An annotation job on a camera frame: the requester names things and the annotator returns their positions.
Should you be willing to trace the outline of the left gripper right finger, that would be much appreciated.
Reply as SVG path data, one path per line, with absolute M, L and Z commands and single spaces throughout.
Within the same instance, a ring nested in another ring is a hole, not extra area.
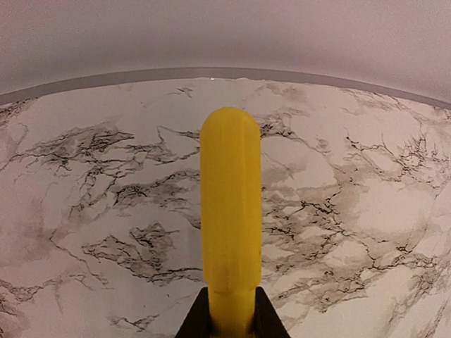
M 262 287 L 256 288 L 253 330 L 257 338 L 290 338 Z

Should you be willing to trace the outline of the yellow handled screwdriver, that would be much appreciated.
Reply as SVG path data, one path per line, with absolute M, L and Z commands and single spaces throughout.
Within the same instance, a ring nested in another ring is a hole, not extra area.
M 221 108 L 204 121 L 200 187 L 212 335 L 251 337 L 262 228 L 260 130 L 251 115 Z

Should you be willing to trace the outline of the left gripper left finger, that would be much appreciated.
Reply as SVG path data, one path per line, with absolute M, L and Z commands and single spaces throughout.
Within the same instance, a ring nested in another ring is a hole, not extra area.
M 208 288 L 203 287 L 183 320 L 175 338 L 210 338 L 211 333 Z

